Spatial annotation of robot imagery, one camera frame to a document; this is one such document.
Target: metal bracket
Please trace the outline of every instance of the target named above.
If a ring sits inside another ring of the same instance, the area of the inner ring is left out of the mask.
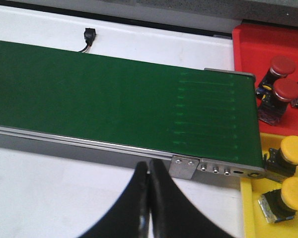
[[[169,174],[174,178],[191,179],[198,165],[199,159],[174,155],[171,159]]]

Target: yellow push button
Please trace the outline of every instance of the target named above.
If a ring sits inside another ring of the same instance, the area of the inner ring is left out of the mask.
[[[286,161],[298,165],[298,136],[287,136],[282,140],[281,151]]]
[[[298,177],[291,177],[283,182],[281,197],[289,208],[298,211]]]

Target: white surface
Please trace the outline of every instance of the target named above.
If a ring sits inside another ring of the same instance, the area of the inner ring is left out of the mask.
[[[85,27],[96,28],[92,54],[233,69],[231,40],[0,6],[0,40],[4,41],[78,51],[84,47]],[[132,173],[0,148],[0,238],[77,237],[110,208]],[[235,237],[243,237],[238,189],[175,181],[205,215]]]

